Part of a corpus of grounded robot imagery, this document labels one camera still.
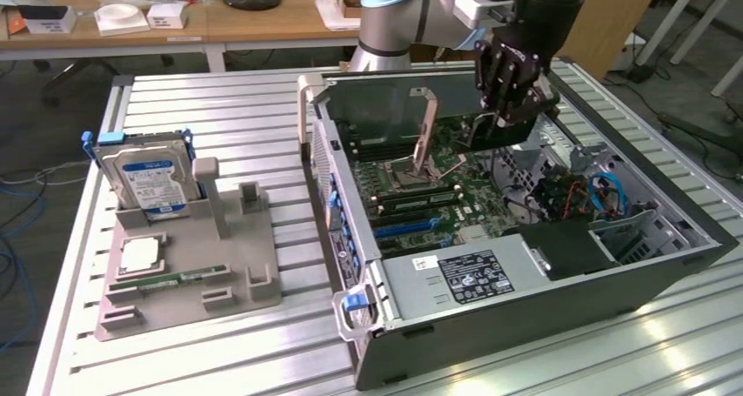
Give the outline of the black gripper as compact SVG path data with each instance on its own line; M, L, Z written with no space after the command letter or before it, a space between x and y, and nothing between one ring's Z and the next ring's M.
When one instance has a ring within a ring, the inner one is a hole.
M551 60L579 11L581 0L510 0L490 10L501 26L489 42L477 42L477 87L491 128L534 121L559 102Z

